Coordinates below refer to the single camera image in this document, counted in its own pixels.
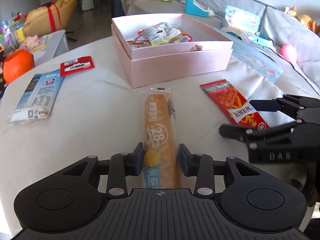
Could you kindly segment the red spicy strip pack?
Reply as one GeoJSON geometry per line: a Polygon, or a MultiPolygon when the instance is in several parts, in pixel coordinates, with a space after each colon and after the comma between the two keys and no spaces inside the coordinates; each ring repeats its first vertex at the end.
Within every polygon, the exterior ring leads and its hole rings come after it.
{"type": "Polygon", "coordinates": [[[269,128],[258,111],[229,81],[217,80],[202,84],[200,88],[223,111],[231,123],[259,131],[269,128]]]}

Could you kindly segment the long bread clear wrapper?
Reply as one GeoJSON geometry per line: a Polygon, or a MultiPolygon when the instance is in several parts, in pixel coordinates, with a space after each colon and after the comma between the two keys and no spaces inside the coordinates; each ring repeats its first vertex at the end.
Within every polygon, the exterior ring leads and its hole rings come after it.
{"type": "Polygon", "coordinates": [[[177,164],[174,94],[167,89],[145,92],[143,105],[143,184],[147,189],[177,189],[180,178],[177,164]]]}

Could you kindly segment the blue white milk snack pack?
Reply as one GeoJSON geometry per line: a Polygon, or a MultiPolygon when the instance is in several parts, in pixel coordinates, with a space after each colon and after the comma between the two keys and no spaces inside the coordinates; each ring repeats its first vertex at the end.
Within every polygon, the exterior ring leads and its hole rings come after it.
{"type": "Polygon", "coordinates": [[[35,74],[21,96],[10,122],[45,120],[51,114],[63,82],[60,71],[35,74]]]}

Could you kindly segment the small red sachet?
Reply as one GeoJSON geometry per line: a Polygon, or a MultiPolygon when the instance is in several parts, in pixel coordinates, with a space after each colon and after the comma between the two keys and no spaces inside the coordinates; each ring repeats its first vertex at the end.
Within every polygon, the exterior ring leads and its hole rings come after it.
{"type": "Polygon", "coordinates": [[[83,56],[60,64],[60,77],[83,72],[95,68],[90,56],[83,56]]]}

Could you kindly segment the large red roast duck bag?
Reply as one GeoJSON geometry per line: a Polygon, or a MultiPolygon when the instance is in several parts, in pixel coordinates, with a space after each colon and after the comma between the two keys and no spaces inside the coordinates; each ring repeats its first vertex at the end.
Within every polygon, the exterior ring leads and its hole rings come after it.
{"type": "MultiPolygon", "coordinates": [[[[143,30],[140,30],[137,32],[139,36],[141,36],[140,33],[143,30]]],[[[190,35],[181,33],[180,36],[176,37],[174,40],[171,40],[170,43],[185,43],[185,42],[191,42],[192,40],[193,40],[193,38],[190,35]]]]}

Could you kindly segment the red white label snack pack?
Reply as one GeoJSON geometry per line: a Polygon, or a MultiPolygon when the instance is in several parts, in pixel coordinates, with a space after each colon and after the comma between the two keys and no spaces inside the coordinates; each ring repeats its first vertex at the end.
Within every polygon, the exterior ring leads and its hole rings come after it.
{"type": "Polygon", "coordinates": [[[181,31],[167,22],[161,22],[143,30],[140,35],[145,37],[152,46],[170,43],[181,35],[181,31]]]}

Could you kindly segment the grey sofa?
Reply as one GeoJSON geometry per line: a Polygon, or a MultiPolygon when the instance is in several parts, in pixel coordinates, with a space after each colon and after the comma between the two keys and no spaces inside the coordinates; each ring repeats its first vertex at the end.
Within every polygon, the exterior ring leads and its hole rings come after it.
{"type": "MultiPolygon", "coordinates": [[[[285,13],[295,7],[298,15],[310,16],[319,22],[319,0],[204,0],[223,18],[227,6],[251,12],[260,17],[260,32],[268,35],[275,46],[291,44],[298,53],[297,63],[304,74],[319,85],[319,34],[314,34],[298,20],[285,13]]],[[[124,14],[182,12],[186,0],[120,0],[124,14]]]]}

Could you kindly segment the pink gift box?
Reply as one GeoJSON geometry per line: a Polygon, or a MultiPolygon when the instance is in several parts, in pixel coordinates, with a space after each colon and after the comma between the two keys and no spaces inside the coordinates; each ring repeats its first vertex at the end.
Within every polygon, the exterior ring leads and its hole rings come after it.
{"type": "Polygon", "coordinates": [[[115,17],[111,24],[114,46],[132,88],[227,68],[233,41],[220,30],[186,14],[140,14],[115,17]],[[181,27],[192,41],[131,48],[140,29],[166,22],[181,27]]]}

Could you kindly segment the white side table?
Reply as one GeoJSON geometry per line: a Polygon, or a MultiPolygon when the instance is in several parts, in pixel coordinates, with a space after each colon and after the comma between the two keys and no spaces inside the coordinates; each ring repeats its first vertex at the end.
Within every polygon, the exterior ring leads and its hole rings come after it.
{"type": "Polygon", "coordinates": [[[66,31],[60,30],[47,35],[46,45],[32,52],[35,67],[69,51],[66,31]]]}

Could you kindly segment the orange pumpkin bucket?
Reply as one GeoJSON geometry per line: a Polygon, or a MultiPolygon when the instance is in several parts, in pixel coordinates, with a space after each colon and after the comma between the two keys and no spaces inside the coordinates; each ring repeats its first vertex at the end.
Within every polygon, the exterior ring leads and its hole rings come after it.
{"type": "Polygon", "coordinates": [[[6,83],[11,83],[24,73],[34,68],[33,55],[19,49],[6,57],[3,64],[3,77],[6,83]]]}

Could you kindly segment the pink plush toy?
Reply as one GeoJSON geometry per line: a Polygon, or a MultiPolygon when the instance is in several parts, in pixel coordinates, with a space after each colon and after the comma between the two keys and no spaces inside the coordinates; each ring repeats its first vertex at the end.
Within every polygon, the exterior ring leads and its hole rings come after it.
{"type": "Polygon", "coordinates": [[[31,51],[40,43],[40,39],[37,35],[35,36],[28,36],[24,39],[24,41],[20,44],[20,49],[24,49],[27,51],[31,51]]]}

